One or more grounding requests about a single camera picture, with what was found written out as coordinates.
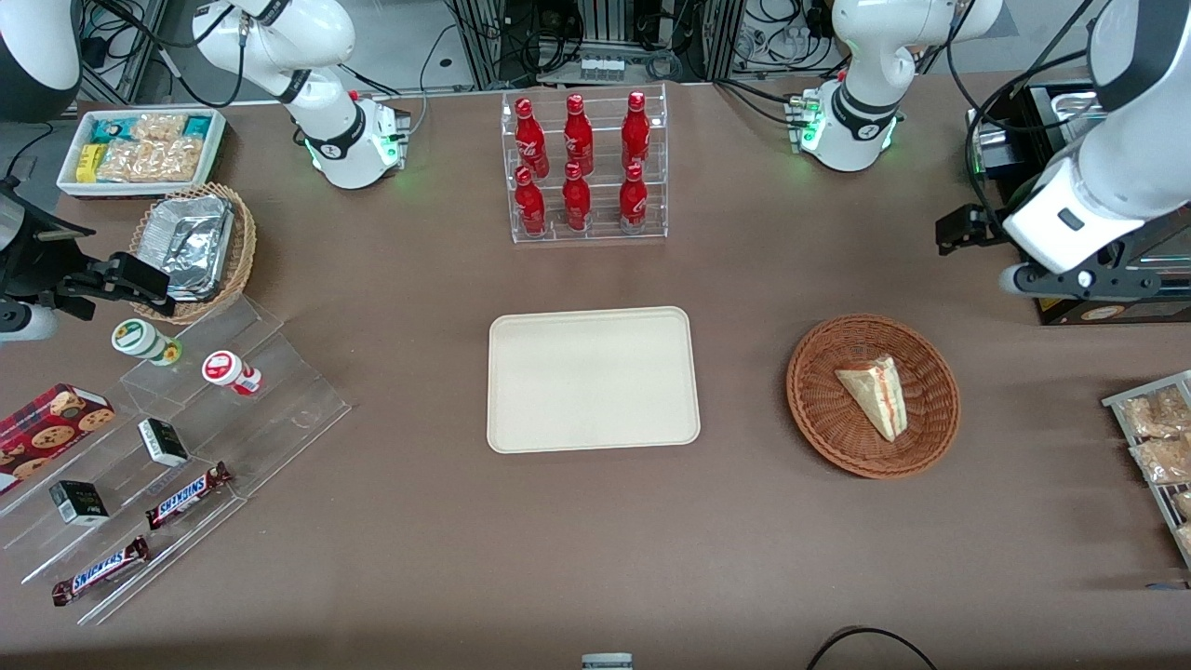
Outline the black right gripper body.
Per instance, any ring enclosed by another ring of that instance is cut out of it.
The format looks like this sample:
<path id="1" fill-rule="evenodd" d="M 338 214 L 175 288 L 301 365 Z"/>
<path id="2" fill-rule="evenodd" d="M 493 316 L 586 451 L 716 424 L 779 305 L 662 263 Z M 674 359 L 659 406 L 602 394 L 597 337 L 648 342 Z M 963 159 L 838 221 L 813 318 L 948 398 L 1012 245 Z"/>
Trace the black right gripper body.
<path id="1" fill-rule="evenodd" d="M 5 177 L 4 298 L 31 298 L 51 292 L 73 273 L 85 273 L 92 259 L 77 238 L 96 230 L 66 221 L 17 194 L 20 180 Z"/>

